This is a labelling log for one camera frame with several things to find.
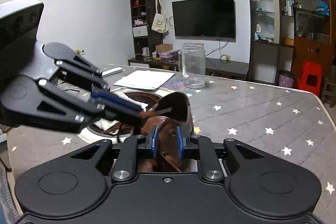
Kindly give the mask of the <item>brown leather shoe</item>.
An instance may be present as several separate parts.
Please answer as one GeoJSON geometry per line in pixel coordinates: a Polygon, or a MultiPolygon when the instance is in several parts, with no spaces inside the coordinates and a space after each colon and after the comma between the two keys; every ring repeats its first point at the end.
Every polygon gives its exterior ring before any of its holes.
{"type": "Polygon", "coordinates": [[[152,127],[158,128],[157,153],[151,159],[141,159],[139,172],[189,172],[191,161],[181,159],[178,149],[178,132],[194,132],[191,106],[186,94],[170,93],[162,97],[144,114],[140,134],[148,136],[152,127]]]}

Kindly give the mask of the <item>round induction cooktop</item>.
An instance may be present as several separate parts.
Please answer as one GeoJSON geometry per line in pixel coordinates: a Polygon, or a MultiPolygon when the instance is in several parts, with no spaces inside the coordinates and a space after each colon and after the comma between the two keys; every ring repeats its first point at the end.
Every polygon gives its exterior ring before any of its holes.
{"type": "Polygon", "coordinates": [[[111,93],[96,91],[89,102],[103,108],[102,117],[78,135],[86,143],[108,139],[121,143],[133,135],[132,124],[140,121],[140,114],[149,111],[160,99],[161,94],[130,88],[118,88],[111,93]]]}

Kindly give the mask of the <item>white flat bar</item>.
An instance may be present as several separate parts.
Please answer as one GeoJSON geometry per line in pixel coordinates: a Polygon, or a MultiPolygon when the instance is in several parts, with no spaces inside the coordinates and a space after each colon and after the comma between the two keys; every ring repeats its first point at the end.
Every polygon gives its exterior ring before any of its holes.
{"type": "Polygon", "coordinates": [[[118,73],[121,73],[123,71],[123,68],[122,67],[115,67],[115,68],[111,68],[111,69],[107,69],[107,70],[104,70],[101,74],[102,78],[106,78],[108,76],[111,76],[111,75],[115,75],[115,74],[118,74],[118,73]]]}

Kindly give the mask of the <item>white paper sheet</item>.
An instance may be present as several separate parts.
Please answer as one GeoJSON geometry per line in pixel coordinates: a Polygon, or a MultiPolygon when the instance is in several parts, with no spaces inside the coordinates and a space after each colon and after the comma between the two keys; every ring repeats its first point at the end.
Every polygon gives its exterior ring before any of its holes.
{"type": "Polygon", "coordinates": [[[114,85],[139,90],[156,90],[174,75],[173,72],[134,71],[116,81],[114,85]]]}

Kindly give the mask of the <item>cardboard box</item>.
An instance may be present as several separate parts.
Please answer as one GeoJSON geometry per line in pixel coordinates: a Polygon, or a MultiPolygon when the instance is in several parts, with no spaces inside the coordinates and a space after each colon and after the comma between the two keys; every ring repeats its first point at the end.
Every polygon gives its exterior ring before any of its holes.
{"type": "Polygon", "coordinates": [[[155,46],[155,51],[156,52],[169,52],[173,50],[173,45],[172,44],[158,44],[155,46]]]}

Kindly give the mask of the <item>clear glass jar mug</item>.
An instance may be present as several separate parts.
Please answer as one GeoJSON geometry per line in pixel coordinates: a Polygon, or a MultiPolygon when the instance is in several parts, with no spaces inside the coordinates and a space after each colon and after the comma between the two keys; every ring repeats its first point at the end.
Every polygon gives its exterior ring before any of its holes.
{"type": "Polygon", "coordinates": [[[206,58],[203,43],[185,43],[178,52],[178,69],[187,88],[200,89],[205,86],[206,58]]]}

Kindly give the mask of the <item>white tote bag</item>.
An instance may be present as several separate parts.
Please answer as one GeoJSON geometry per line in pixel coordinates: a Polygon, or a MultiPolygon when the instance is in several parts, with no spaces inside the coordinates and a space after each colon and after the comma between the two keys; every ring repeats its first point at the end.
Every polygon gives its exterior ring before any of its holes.
{"type": "Polygon", "coordinates": [[[160,34],[168,32],[167,17],[161,4],[161,0],[155,0],[155,15],[151,30],[160,34]]]}

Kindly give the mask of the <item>purple waste bin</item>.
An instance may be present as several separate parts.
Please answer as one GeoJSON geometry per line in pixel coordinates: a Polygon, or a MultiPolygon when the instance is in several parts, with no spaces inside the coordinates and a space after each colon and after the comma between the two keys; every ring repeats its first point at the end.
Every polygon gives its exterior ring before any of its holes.
{"type": "Polygon", "coordinates": [[[290,71],[280,70],[278,85],[285,88],[292,88],[294,85],[294,74],[290,71]]]}

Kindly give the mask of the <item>dark shelf unit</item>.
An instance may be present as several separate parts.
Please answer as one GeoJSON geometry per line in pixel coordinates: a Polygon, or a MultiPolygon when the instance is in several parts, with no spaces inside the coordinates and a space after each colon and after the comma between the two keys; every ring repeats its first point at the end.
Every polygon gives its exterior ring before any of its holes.
{"type": "Polygon", "coordinates": [[[151,29],[155,13],[160,10],[155,0],[130,0],[133,45],[138,59],[151,57],[155,46],[162,43],[162,34],[151,29]]]}

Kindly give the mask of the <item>black flat television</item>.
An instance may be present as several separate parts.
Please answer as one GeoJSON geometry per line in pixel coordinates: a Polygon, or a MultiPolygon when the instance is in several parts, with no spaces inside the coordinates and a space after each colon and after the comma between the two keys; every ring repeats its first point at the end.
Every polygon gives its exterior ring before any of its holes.
{"type": "Polygon", "coordinates": [[[177,37],[236,38],[234,0],[187,0],[172,3],[177,37]]]}

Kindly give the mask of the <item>red plastic stool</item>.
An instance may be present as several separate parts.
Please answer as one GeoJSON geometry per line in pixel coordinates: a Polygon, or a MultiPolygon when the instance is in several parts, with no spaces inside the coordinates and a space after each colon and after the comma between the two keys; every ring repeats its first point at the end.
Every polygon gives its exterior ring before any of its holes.
{"type": "Polygon", "coordinates": [[[304,60],[294,86],[299,90],[319,96],[322,83],[322,66],[314,61],[304,60]]]}

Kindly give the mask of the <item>glass display cabinet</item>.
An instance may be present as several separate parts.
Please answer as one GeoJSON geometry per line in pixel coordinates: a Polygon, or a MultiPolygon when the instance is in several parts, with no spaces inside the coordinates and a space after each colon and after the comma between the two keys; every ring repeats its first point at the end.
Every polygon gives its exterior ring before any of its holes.
{"type": "Polygon", "coordinates": [[[280,62],[280,0],[249,0],[251,47],[249,77],[276,85],[280,62]]]}

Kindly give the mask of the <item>brown wooden cabinet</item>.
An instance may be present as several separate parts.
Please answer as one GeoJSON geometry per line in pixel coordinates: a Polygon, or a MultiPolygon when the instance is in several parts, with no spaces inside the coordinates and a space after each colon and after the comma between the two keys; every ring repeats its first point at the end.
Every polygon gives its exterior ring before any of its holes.
{"type": "Polygon", "coordinates": [[[335,52],[335,0],[292,0],[294,45],[291,72],[299,77],[304,61],[313,61],[323,75],[332,71],[335,52]]]}

